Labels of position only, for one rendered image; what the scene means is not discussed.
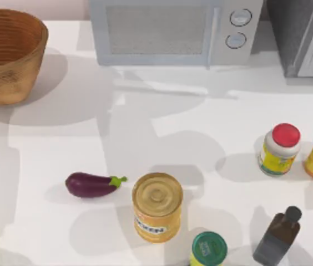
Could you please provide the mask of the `yellow can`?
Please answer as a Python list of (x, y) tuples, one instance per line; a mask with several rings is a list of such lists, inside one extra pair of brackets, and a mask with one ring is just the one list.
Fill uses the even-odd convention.
[(134, 227), (146, 241), (172, 239), (181, 224), (183, 189), (178, 180), (162, 172), (141, 177), (132, 189)]

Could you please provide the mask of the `purple eggplant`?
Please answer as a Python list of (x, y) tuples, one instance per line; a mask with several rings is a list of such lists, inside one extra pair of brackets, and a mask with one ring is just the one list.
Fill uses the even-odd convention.
[(116, 191), (127, 177), (97, 176), (84, 172), (75, 172), (65, 180), (65, 186), (70, 194), (79, 198), (98, 198)]

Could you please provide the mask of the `microwave oven door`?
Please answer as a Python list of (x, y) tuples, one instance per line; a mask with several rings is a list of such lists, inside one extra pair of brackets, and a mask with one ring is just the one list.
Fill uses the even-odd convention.
[(207, 65), (214, 0), (88, 0), (100, 65)]

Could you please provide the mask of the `pale microwave oven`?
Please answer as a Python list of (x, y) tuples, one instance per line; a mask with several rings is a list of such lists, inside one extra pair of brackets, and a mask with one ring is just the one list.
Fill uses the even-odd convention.
[(89, 0), (100, 65), (244, 64), (263, 0)]

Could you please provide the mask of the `round microwave knob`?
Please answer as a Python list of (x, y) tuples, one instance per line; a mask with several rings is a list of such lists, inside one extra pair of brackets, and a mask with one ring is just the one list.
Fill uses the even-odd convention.
[(230, 15), (230, 23), (236, 27), (247, 25), (252, 19), (252, 13), (248, 9), (233, 11)]
[(246, 42), (246, 35), (240, 32), (228, 35), (225, 40), (226, 46), (230, 49), (239, 49), (243, 47)]

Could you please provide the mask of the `red lid white jar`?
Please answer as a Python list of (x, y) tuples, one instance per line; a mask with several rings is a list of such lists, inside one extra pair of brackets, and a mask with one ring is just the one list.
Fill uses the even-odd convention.
[(282, 176), (288, 173), (300, 151), (301, 134), (289, 123), (280, 123), (264, 137), (258, 155), (260, 169), (267, 175)]

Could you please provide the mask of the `green lid yellow jar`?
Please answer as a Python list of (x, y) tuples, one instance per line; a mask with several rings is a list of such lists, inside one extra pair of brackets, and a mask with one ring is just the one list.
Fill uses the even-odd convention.
[(201, 232), (192, 242), (189, 266), (222, 266), (227, 254), (228, 246), (221, 235)]

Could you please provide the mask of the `brown woven basket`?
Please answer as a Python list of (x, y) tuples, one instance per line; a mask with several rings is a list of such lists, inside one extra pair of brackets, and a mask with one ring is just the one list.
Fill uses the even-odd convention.
[(0, 105), (30, 94), (42, 65), (48, 29), (37, 17), (0, 8)]

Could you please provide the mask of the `dark brown bottle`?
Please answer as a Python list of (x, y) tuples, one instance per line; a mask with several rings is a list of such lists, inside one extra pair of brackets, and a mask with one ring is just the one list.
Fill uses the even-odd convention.
[(299, 233), (301, 217), (296, 206), (277, 213), (253, 252), (254, 260), (263, 266), (278, 266)]

